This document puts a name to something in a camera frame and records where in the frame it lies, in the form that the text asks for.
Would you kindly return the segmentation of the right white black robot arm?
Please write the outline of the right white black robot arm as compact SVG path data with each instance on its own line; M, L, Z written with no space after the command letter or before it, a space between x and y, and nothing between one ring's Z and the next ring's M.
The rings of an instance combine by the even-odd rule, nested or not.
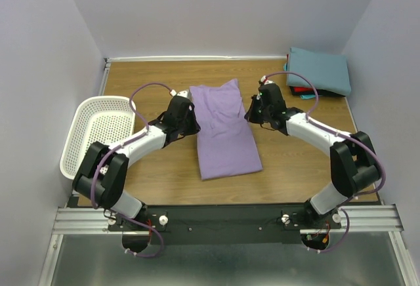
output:
M260 82L245 119L259 125L268 123L271 129L299 138L328 156L331 182L308 199L299 213L309 228L317 228L331 211L385 177L366 133L341 132L298 108L288 108L279 86L272 81Z

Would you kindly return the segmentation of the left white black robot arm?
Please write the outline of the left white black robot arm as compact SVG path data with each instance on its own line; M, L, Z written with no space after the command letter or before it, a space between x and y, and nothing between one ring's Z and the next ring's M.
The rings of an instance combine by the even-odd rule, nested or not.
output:
M129 229L139 230L145 224L147 206L124 190L129 167L149 153L199 131L192 99L187 91L182 91L172 97L165 112L141 131L111 146L92 143L72 187L78 194L93 199L95 207L123 215L123 223Z

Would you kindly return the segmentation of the purple t shirt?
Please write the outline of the purple t shirt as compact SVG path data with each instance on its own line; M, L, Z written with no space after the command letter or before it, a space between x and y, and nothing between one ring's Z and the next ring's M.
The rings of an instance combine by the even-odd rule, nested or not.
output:
M256 173L263 168L237 79L220 87L191 86L202 180Z

